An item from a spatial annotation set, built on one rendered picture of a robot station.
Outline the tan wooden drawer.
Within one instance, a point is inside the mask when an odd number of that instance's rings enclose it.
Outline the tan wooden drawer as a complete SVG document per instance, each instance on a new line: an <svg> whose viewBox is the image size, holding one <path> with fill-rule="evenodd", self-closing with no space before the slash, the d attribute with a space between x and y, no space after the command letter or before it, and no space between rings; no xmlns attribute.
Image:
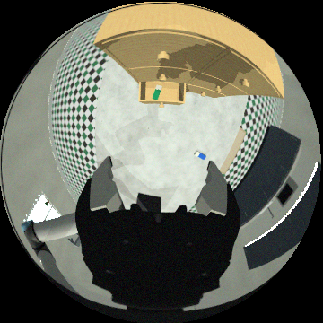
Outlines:
<svg viewBox="0 0 323 323"><path fill-rule="evenodd" d="M206 89L203 87L191 85L191 84L188 84L186 86L186 92L194 92L194 93L201 94L201 96L203 96L203 97L209 96L212 98L226 96L226 95L221 94L219 92L215 92L215 91L212 91L212 90L209 90L209 89Z"/></svg>
<svg viewBox="0 0 323 323"><path fill-rule="evenodd" d="M232 83L248 94L280 97L275 87L246 59L233 51L208 66L204 73Z"/></svg>
<svg viewBox="0 0 323 323"><path fill-rule="evenodd" d="M224 46L211 40L169 31L129 34L105 41L102 45L126 68L170 65L197 71L225 50Z"/></svg>
<svg viewBox="0 0 323 323"><path fill-rule="evenodd" d="M141 81L179 82L187 83L197 71L177 67L147 66L128 69L131 74Z"/></svg>
<svg viewBox="0 0 323 323"><path fill-rule="evenodd" d="M247 94L234 85L213 77L209 74L201 73L189 84L205 87L214 90L215 92L223 93L225 95Z"/></svg>
<svg viewBox="0 0 323 323"><path fill-rule="evenodd" d="M152 99L156 85L161 85L161 93L158 100ZM163 104L181 105L185 103L186 84L174 82L139 82L139 102L143 104L161 104L159 108L164 108ZM178 101L177 101L178 100Z"/></svg>

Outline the brown wooden chest of drawers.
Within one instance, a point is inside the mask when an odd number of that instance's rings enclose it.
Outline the brown wooden chest of drawers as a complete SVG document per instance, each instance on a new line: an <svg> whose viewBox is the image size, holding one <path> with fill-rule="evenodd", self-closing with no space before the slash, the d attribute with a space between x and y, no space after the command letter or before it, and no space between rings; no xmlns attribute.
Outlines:
<svg viewBox="0 0 323 323"><path fill-rule="evenodd" d="M148 3L172 3L172 4L148 4ZM254 34L241 24L216 13L194 7L180 5L177 2L143 2L122 5L112 8L105 21L101 25L93 45L101 49L122 68L124 68L139 84L137 79L128 69L147 66L166 66L189 69L170 65L144 65L126 68L102 43L121 36L149 32L169 31L197 36L211 40L225 47L219 55L214 57L201 70L186 83L192 82L199 74L207 74L203 71L215 61L233 51L251 63L265 78L275 87L280 97L264 94L237 94L259 95L284 99L284 86L280 68L273 49L258 35ZM134 5L134 6L130 6ZM201 8L197 8L197 7Z"/></svg>

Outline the blue and white eraser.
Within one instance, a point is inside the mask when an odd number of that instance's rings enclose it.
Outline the blue and white eraser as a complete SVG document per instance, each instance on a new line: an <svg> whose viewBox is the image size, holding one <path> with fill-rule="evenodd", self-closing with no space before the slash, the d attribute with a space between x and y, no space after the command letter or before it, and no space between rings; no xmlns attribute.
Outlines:
<svg viewBox="0 0 323 323"><path fill-rule="evenodd" d="M205 159L205 157L206 157L204 154L202 154L202 153L200 153L200 152L198 152L198 151L196 151L196 152L194 153L194 155L195 155L195 156L197 156L197 157L199 157L199 158L201 158L201 159L203 159L203 160L204 160L204 159Z"/></svg>

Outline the green and white eraser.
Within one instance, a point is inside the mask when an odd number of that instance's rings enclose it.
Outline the green and white eraser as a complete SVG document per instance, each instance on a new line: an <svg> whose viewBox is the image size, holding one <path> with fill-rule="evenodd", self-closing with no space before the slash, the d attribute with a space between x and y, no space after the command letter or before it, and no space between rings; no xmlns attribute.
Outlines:
<svg viewBox="0 0 323 323"><path fill-rule="evenodd" d="M162 86L157 84L152 99L158 100L161 90Z"/></svg>

